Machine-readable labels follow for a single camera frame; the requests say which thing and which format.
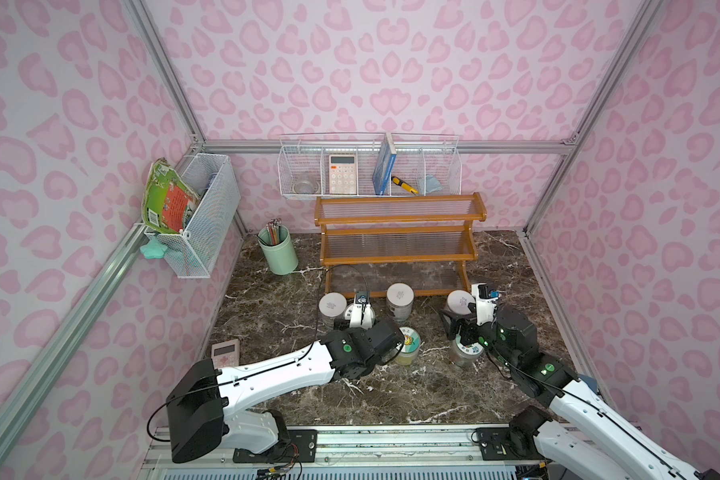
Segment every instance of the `green pencil cup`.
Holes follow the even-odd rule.
[[[269,230],[264,227],[259,231],[259,245],[264,252],[269,270],[275,275],[288,275],[296,270],[298,258],[296,258],[296,250],[293,248],[291,233],[283,225],[278,228],[278,236],[284,239],[283,241],[269,246],[272,244],[272,239],[269,237]]]

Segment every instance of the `storage basket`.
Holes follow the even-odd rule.
[[[392,134],[398,155],[392,174],[420,189],[427,175],[434,176],[442,190],[428,195],[459,195],[461,193],[461,160],[458,137],[452,135]],[[277,168],[280,194],[288,198],[315,197],[377,197],[373,187],[373,171],[384,133],[353,134],[290,134],[281,135]],[[331,154],[357,155],[357,195],[331,195],[328,188],[328,158]],[[313,194],[297,193],[294,186],[308,178],[314,185]],[[411,196],[403,188],[389,182],[384,196]]]
[[[190,222],[179,234],[146,235],[168,246],[165,260],[179,278],[209,278],[240,203],[235,172],[226,155],[197,154],[181,178],[196,192],[210,183]]]

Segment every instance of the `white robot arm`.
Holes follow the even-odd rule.
[[[470,327],[468,321],[464,328]],[[539,351],[536,326],[518,310],[499,306],[494,321],[477,325],[486,353],[510,369],[520,390],[594,441],[605,455],[578,441],[536,407],[510,422],[508,447],[520,455],[534,449],[585,480],[720,480],[714,470],[698,472],[646,437],[608,407],[559,359]]]
[[[174,463],[219,446],[282,451],[290,442],[279,412],[247,408],[306,386],[367,375],[403,341],[400,329],[385,320],[369,330],[333,330],[301,350],[251,365],[215,370],[211,359],[195,363],[166,400]]]

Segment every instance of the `yellow utility knife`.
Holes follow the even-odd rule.
[[[392,182],[393,182],[395,185],[397,185],[397,186],[399,186],[399,187],[402,187],[404,190],[407,190],[407,191],[411,192],[413,195],[418,195],[418,190],[416,190],[415,188],[413,188],[411,185],[406,184],[403,180],[400,180],[400,177],[395,177],[395,176],[393,175],[393,176],[392,176]]]

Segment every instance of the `book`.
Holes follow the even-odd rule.
[[[144,224],[161,234],[178,234],[186,228],[199,203],[200,196],[164,158],[152,164],[141,206]]]
[[[384,195],[392,176],[392,166],[397,158],[398,151],[394,146],[392,134],[387,132],[382,141],[382,146],[376,159],[376,167],[373,169],[373,189],[376,195]]]

